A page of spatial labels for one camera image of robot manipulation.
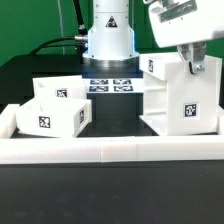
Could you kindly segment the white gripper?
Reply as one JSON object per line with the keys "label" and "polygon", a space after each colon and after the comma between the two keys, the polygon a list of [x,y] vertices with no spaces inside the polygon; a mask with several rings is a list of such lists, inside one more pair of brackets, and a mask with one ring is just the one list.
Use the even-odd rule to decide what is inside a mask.
{"label": "white gripper", "polygon": [[181,59],[190,60],[190,72],[204,72],[205,41],[224,37],[224,0],[143,0],[143,3],[149,6],[157,45],[160,48],[179,45]]}

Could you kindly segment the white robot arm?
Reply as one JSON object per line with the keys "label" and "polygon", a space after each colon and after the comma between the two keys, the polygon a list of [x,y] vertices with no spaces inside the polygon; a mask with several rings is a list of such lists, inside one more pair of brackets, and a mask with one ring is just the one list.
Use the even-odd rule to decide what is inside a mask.
{"label": "white robot arm", "polygon": [[[206,43],[224,37],[224,0],[142,0],[156,44],[175,46],[190,71],[205,70]],[[84,58],[92,63],[138,56],[129,25],[129,0],[93,0],[93,26]]]}

